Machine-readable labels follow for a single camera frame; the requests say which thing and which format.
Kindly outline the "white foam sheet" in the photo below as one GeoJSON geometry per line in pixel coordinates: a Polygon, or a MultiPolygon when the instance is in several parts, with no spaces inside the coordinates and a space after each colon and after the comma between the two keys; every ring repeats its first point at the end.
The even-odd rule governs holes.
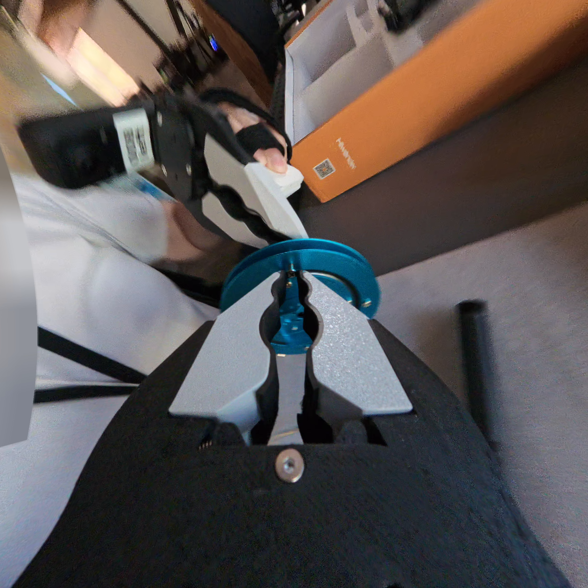
{"type": "Polygon", "coordinates": [[[378,321],[465,398],[456,305],[488,304],[493,443],[533,532],[587,587],[587,205],[379,277],[378,321]]]}

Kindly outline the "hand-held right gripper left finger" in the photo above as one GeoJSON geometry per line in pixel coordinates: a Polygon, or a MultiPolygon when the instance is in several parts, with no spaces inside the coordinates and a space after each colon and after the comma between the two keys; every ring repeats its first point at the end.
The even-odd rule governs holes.
{"type": "Polygon", "coordinates": [[[181,417],[234,424],[266,445],[279,401],[272,339],[281,327],[286,274],[275,272],[214,321],[169,407],[181,417]]]}

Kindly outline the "orange cardboard box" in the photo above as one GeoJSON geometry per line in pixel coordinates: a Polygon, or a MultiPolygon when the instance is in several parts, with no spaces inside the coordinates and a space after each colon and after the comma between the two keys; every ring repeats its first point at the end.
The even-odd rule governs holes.
{"type": "Polygon", "coordinates": [[[293,144],[328,202],[587,54],[587,1],[474,1],[408,61],[293,144]]]}

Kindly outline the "black precision screwdriver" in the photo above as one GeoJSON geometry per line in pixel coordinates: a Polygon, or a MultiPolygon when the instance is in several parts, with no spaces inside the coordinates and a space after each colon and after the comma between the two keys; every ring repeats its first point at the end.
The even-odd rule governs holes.
{"type": "Polygon", "coordinates": [[[491,450],[497,454],[492,401],[496,389],[495,361],[488,304],[466,299],[456,306],[462,370],[469,413],[491,450]]]}

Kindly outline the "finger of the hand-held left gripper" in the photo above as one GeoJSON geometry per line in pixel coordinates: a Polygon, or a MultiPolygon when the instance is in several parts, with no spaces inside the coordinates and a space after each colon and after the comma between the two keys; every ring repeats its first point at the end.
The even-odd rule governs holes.
{"type": "Polygon", "coordinates": [[[297,169],[288,166],[285,174],[278,174],[256,160],[242,164],[210,134],[205,136],[203,153],[211,180],[236,192],[248,212],[290,239],[308,238],[288,201],[302,184],[303,176],[297,169]]]}
{"type": "Polygon", "coordinates": [[[238,197],[209,191],[201,202],[203,216],[235,242],[256,249],[276,242],[261,217],[247,211],[238,197]]]}

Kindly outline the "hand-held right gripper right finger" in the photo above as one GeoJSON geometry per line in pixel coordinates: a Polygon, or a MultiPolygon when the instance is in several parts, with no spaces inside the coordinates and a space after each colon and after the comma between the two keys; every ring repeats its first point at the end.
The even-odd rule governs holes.
{"type": "Polygon", "coordinates": [[[311,339],[298,414],[303,442],[333,443],[347,423],[413,412],[372,321],[307,271],[298,274],[298,291],[311,339]]]}

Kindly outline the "person's left hand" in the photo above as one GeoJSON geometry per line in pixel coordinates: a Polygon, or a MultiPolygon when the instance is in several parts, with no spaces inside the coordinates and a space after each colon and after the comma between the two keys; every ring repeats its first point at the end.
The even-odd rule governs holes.
{"type": "Polygon", "coordinates": [[[288,161],[283,153],[283,150],[287,148],[287,144],[284,137],[276,129],[271,127],[268,122],[264,121],[257,114],[249,112],[242,107],[236,107],[227,102],[220,103],[218,107],[225,113],[231,129],[235,134],[244,128],[261,123],[281,144],[281,147],[268,149],[259,148],[254,153],[255,160],[272,172],[279,174],[287,173],[288,161]]]}

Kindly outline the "blue metal turntable disc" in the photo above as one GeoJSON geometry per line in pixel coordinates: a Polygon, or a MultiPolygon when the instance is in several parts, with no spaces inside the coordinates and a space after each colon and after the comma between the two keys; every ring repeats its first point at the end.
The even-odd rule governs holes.
{"type": "Polygon", "coordinates": [[[303,327],[296,273],[306,271],[318,278],[343,300],[374,318],[380,303],[380,288],[371,265],[356,250],[324,239],[294,239],[254,251],[237,264],[226,278],[220,296],[224,312],[258,284],[284,271],[291,283],[281,304],[281,328],[272,339],[277,354],[300,355],[312,340],[303,327]]]}

